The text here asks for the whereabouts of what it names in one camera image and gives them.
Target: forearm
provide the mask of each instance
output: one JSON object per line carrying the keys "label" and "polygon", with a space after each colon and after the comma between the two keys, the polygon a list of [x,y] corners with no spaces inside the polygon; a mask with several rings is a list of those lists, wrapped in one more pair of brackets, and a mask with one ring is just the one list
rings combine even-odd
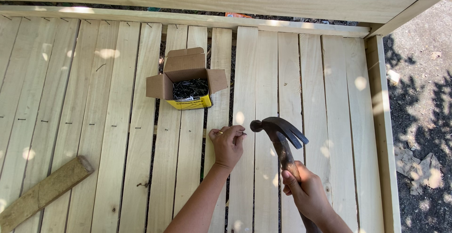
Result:
{"label": "forearm", "polygon": [[330,215],[315,224],[323,233],[352,233],[347,224],[333,210]]}
{"label": "forearm", "polygon": [[189,201],[165,230],[172,232],[207,232],[218,196],[230,170],[214,164]]}

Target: hammer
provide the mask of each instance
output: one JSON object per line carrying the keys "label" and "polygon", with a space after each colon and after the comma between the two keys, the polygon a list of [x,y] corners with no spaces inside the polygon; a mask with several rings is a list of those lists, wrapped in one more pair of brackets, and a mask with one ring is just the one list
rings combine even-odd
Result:
{"label": "hammer", "polygon": [[[253,132],[264,130],[267,133],[278,154],[282,170],[289,171],[295,179],[297,179],[298,183],[301,183],[300,174],[298,173],[297,165],[295,165],[286,138],[290,140],[290,143],[292,143],[296,149],[300,149],[303,146],[298,139],[304,144],[308,144],[309,142],[305,135],[291,123],[279,117],[267,117],[262,121],[254,120],[251,122],[250,128]],[[313,223],[313,221],[309,220],[301,212],[300,216],[302,217],[307,233],[321,233],[321,230]]]}

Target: cardboard box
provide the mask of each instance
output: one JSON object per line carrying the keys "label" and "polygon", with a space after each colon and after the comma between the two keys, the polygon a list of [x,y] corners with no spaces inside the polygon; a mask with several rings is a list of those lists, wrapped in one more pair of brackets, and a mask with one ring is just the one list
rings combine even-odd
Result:
{"label": "cardboard box", "polygon": [[[228,87],[224,69],[206,69],[202,47],[168,52],[163,74],[146,78],[146,97],[166,100],[179,110],[210,108],[210,95]],[[173,82],[207,79],[209,93],[203,97],[173,99]]]}

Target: ground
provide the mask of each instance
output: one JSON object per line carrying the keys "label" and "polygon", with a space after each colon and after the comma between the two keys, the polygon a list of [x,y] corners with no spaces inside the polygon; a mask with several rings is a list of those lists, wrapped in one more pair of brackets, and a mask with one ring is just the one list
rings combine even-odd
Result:
{"label": "ground", "polygon": [[[0,4],[147,10],[146,7],[99,4]],[[223,12],[169,9],[161,11],[224,15]],[[294,21],[293,17],[252,16]],[[308,18],[297,21],[322,22]],[[356,22],[329,22],[356,25]],[[389,86],[394,145],[408,149],[407,140],[413,139],[417,147],[413,151],[416,158],[422,160],[432,152],[443,166],[441,171],[444,186],[437,189],[424,187],[422,195],[410,195],[410,179],[397,173],[402,232],[452,232],[452,0],[440,1],[387,35],[383,42],[387,70],[391,69],[401,75],[397,86]]]}

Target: human hand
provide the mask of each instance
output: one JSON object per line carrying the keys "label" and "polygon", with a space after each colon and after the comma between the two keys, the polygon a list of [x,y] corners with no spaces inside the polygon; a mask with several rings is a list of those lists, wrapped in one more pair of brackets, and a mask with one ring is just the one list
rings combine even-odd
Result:
{"label": "human hand", "polygon": [[221,130],[212,129],[209,138],[215,150],[215,163],[232,171],[243,154],[242,142],[246,138],[241,125],[224,126]]}
{"label": "human hand", "polygon": [[326,198],[319,176],[309,171],[302,162],[295,163],[302,181],[301,186],[289,171],[284,170],[281,173],[283,192],[292,195],[298,210],[320,227],[320,224],[331,220],[336,213]]}

